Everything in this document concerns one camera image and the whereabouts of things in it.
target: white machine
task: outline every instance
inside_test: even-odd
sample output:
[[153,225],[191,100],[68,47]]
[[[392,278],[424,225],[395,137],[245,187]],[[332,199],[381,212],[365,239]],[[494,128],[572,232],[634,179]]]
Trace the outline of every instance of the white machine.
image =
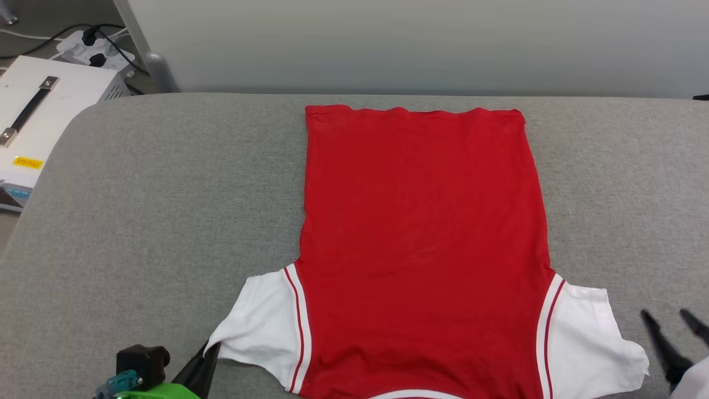
[[17,58],[0,77],[0,209],[24,210],[54,145],[79,112],[130,95],[115,70]]

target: green part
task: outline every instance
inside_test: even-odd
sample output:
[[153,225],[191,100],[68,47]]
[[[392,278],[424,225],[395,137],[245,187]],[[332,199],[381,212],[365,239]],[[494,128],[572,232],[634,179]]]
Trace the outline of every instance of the green part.
[[151,390],[137,392],[127,390],[116,396],[116,399],[199,399],[191,390],[180,384],[162,383]]

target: white wall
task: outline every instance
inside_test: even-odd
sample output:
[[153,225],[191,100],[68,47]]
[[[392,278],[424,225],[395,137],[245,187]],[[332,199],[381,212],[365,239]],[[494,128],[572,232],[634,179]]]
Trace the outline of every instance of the white wall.
[[709,93],[708,0],[128,3],[187,92]]

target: white sleeve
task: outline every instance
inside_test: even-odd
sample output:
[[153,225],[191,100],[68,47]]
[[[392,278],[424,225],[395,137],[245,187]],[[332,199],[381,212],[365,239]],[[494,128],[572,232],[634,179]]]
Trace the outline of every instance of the white sleeve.
[[234,308],[212,333],[205,352],[221,342],[218,358],[261,366],[287,389],[300,355],[293,298],[283,271],[249,277]]
[[606,290],[563,284],[549,323],[549,377],[554,399],[592,399],[636,390],[649,362],[620,336]]

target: gray table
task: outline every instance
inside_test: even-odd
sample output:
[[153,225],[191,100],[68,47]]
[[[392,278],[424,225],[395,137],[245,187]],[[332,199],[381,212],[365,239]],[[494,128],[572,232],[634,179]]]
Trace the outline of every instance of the gray table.
[[[298,257],[307,104],[517,108],[539,171],[552,265],[607,288],[644,346],[646,307],[697,360],[680,323],[709,320],[709,106],[660,99],[165,94],[83,111],[49,159],[0,266],[4,398],[90,397],[115,353],[164,345],[172,377],[247,276]],[[286,397],[266,371],[221,363],[211,398]]]

